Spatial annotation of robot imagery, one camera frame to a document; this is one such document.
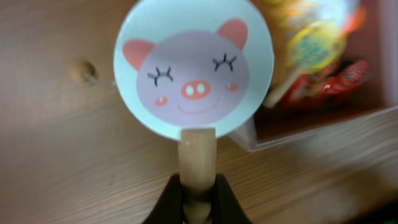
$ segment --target round paddle face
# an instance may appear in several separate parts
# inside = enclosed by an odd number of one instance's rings
[[[247,0],[145,0],[127,15],[114,51],[120,94],[135,117],[179,140],[184,128],[233,131],[262,103],[274,55]]]
[[[340,27],[319,21],[301,30],[289,43],[290,65],[304,66],[304,73],[314,73],[337,59],[346,47]]]

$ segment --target purple pig head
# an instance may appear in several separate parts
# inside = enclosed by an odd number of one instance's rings
[[[138,71],[137,92],[148,111],[165,122],[196,127],[219,121],[242,100],[249,82],[242,53],[247,37],[246,24],[233,19],[217,33],[184,32],[156,45],[131,40],[123,53]]]

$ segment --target pig ear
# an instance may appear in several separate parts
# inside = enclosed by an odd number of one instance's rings
[[[248,27],[241,19],[231,19],[218,29],[217,34],[227,38],[239,50],[243,50],[248,40]]]
[[[131,40],[123,45],[123,54],[126,60],[139,71],[142,63],[149,53],[155,48],[155,44],[145,40]]]

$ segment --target pink snout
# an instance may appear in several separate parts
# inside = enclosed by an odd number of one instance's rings
[[[181,94],[188,100],[200,100],[210,94],[211,86],[208,81],[194,80],[186,83],[182,89]]]

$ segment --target pink cheek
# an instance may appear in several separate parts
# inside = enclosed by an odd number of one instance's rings
[[[236,84],[236,83],[229,83],[229,84],[227,84],[226,89],[228,91],[234,92],[234,91],[237,91],[239,89],[239,85]]]
[[[162,107],[162,106],[166,106],[168,102],[169,102],[169,99],[167,99],[166,96],[163,96],[156,100],[155,105],[158,107]]]

